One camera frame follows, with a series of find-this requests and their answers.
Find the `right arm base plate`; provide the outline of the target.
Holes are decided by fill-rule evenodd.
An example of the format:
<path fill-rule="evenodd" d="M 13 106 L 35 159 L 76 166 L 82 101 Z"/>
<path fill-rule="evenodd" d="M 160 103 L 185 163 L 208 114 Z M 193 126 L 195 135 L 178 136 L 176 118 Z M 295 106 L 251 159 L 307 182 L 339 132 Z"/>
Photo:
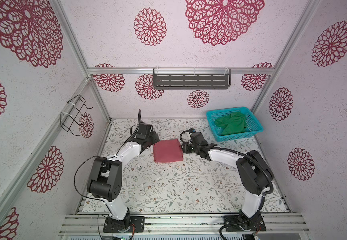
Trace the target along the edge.
<path fill-rule="evenodd" d="M 266 226 L 261 215 L 253 217 L 250 221 L 248 218 L 238 215 L 224 216 L 224 225 L 231 225 L 226 227 L 227 232 L 264 232 Z"/>

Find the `green tank top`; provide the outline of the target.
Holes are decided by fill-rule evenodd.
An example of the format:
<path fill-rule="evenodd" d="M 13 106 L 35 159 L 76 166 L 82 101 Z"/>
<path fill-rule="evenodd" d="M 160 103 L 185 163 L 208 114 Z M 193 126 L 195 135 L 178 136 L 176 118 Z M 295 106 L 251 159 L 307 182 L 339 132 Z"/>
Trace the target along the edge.
<path fill-rule="evenodd" d="M 214 123 L 217 127 L 222 128 L 221 136 L 240 134 L 248 130 L 246 116 L 241 112 L 231 113 L 218 118 Z"/>

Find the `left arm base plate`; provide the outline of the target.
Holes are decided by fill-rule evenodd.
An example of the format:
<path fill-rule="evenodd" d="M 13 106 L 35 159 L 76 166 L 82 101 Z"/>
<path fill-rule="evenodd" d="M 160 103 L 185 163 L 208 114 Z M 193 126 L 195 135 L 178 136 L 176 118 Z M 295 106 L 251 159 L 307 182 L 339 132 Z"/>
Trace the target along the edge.
<path fill-rule="evenodd" d="M 106 217 L 103 232 L 104 233 L 142 233 L 144 232 L 145 217 L 128 216 L 124 220 L 115 220 Z"/>

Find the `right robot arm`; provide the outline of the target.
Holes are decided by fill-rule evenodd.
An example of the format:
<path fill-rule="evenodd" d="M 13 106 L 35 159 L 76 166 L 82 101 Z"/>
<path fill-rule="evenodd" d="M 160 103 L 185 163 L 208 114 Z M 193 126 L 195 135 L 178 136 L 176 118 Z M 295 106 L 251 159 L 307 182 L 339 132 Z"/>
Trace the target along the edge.
<path fill-rule="evenodd" d="M 239 211 L 241 224 L 253 225 L 259 218 L 265 197 L 274 191 L 273 172 L 258 151 L 241 153 L 209 144 L 202 133 L 189 129 L 179 135 L 184 154 L 196 154 L 203 159 L 237 168 L 246 190 L 244 203 Z"/>

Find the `pink tank top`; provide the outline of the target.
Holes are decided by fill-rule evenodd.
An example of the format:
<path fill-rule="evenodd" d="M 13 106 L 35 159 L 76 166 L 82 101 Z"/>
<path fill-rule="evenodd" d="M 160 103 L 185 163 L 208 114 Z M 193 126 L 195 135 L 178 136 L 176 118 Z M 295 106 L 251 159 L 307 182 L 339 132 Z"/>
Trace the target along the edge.
<path fill-rule="evenodd" d="M 183 161 L 183 152 L 178 139 L 159 141 L 153 145 L 155 163 L 174 163 Z"/>

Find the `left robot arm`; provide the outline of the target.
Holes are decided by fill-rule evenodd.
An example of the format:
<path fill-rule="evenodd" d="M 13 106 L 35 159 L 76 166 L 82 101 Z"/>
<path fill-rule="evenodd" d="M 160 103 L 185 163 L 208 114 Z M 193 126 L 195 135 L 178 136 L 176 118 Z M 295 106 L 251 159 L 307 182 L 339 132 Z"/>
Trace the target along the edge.
<path fill-rule="evenodd" d="M 116 154 L 94 159 L 86 190 L 104 202 L 109 211 L 108 224 L 112 224 L 114 229 L 125 231 L 130 227 L 130 210 L 119 196 L 123 168 L 158 141 L 153 126 L 140 122 Z"/>

